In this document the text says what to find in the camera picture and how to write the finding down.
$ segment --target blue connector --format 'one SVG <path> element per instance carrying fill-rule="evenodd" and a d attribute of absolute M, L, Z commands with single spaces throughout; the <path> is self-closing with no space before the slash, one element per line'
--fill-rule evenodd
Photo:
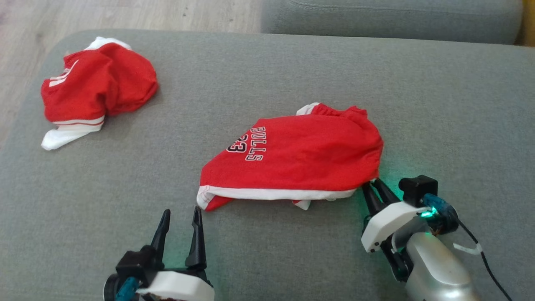
<path fill-rule="evenodd" d="M 436 211 L 441 213 L 454 211 L 453 207 L 446 201 L 444 201 L 444 199 L 441 199 L 436 195 L 430 193 L 424 195 L 423 204 L 433 209 L 436 209 Z"/>
<path fill-rule="evenodd" d="M 139 281 L 134 277 L 128 277 L 115 296 L 116 301 L 130 301 L 139 288 Z"/>

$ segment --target gray sofa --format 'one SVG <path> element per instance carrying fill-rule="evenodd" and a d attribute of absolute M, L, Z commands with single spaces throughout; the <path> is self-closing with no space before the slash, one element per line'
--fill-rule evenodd
<path fill-rule="evenodd" d="M 154 65 L 156 96 L 59 150 L 40 84 L 66 51 L 115 37 Z M 98 301 L 127 250 L 172 212 L 165 263 L 183 265 L 201 168 L 260 117 L 304 104 L 367 109 L 385 142 L 381 178 L 439 180 L 514 300 L 535 296 L 535 50 L 355 37 L 85 31 L 59 42 L 0 152 L 0 299 Z M 204 213 L 216 300 L 406 300 L 360 242 L 364 200 L 236 200 Z M 461 230 L 442 238 L 470 246 Z M 503 300 L 481 258 L 455 254 L 482 300 Z"/>
<path fill-rule="evenodd" d="M 522 0 L 263 0 L 262 32 L 512 44 Z"/>

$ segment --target black cable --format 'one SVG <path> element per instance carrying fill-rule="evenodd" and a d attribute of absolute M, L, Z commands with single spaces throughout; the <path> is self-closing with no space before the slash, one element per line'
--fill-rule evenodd
<path fill-rule="evenodd" d="M 464 229 L 464 231 L 466 231 L 468 233 L 470 238 L 472 238 L 473 242 L 476 243 L 476 244 L 479 244 L 479 242 L 477 241 L 476 237 L 472 234 L 472 232 L 470 232 L 470 230 L 468 230 L 467 226 L 465 226 L 463 224 L 463 222 L 461 222 L 459 220 L 458 217 L 456 218 L 456 220 L 457 220 L 457 223 Z M 483 251 L 481 251 L 481 258 L 483 258 L 483 263 L 485 264 L 485 268 L 487 269 L 488 274 L 491 276 L 491 278 L 494 281 L 494 283 L 496 284 L 496 286 L 501 290 L 501 292 L 507 298 L 507 300 L 512 301 L 512 299 L 509 296 L 509 294 L 505 291 L 505 289 L 503 289 L 503 287 L 501 286 L 500 282 L 498 282 L 498 279 L 496 279 L 496 277 L 494 277 L 494 274 L 492 273 L 491 268 L 488 266 L 487 258 L 485 257 L 485 254 L 483 253 Z"/>

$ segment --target white trim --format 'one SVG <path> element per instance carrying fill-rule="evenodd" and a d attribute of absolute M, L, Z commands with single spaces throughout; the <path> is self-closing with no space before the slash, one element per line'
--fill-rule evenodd
<path fill-rule="evenodd" d="M 208 203 L 219 195 L 233 199 L 249 200 L 325 200 L 349 198 L 356 189 L 343 191 L 329 190 L 300 190 L 300 189 L 256 189 L 256 188 L 227 188 L 211 185 L 199 187 L 197 193 L 198 205 L 206 209 Z"/>
<path fill-rule="evenodd" d="M 104 115 L 102 117 L 96 118 L 96 119 L 72 119 L 72 120 L 66 120 L 66 121 L 56 121 L 53 122 L 55 125 L 62 125 L 62 124 L 73 124 L 73 123 L 84 123 L 84 124 L 91 124 L 96 125 L 104 121 Z"/>
<path fill-rule="evenodd" d="M 60 125 L 57 130 L 48 131 L 41 142 L 41 147 L 50 151 L 60 148 L 71 141 L 75 141 L 89 133 L 98 132 L 102 128 L 103 122 L 95 125 L 89 124 L 69 124 Z"/>
<path fill-rule="evenodd" d="M 310 207 L 310 202 L 310 200 L 300 200 L 299 202 L 294 203 L 294 205 L 298 206 L 303 210 L 308 210 L 308 207 Z"/>
<path fill-rule="evenodd" d="M 109 43 L 115 43 L 117 45 L 120 45 L 128 50 L 132 50 L 132 47 L 130 47 L 130 45 L 128 45 L 127 43 L 123 42 L 123 41 L 119 41 L 117 39 L 114 39 L 112 37 L 108 37 L 108 38 L 105 38 L 105 37 L 101 37 L 101 36 L 98 36 L 86 49 L 84 50 L 96 50 L 106 44 L 109 44 Z"/>
<path fill-rule="evenodd" d="M 311 104 L 307 104 L 306 106 L 302 107 L 301 109 L 297 110 L 296 116 L 299 115 L 310 115 L 312 113 L 312 110 L 319 105 L 319 102 L 313 102 Z"/>
<path fill-rule="evenodd" d="M 62 82 L 64 82 L 66 79 L 67 79 L 67 76 L 71 73 L 72 69 L 74 68 L 74 66 L 76 65 L 76 63 L 79 61 L 79 59 L 76 60 L 76 62 L 74 62 L 74 64 L 72 64 L 72 66 L 70 68 L 66 68 L 64 72 L 66 72 L 64 75 L 61 75 L 61 76 L 58 76 L 58 77 L 51 77 L 50 78 L 50 82 L 48 83 L 48 87 L 53 87 L 53 86 L 57 86 L 59 84 L 61 84 Z"/>

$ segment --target yellow object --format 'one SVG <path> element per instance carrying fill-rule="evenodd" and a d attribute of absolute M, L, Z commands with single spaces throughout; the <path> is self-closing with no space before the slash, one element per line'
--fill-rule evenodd
<path fill-rule="evenodd" d="M 535 0 L 524 0 L 524 16 L 518 44 L 535 47 Z"/>

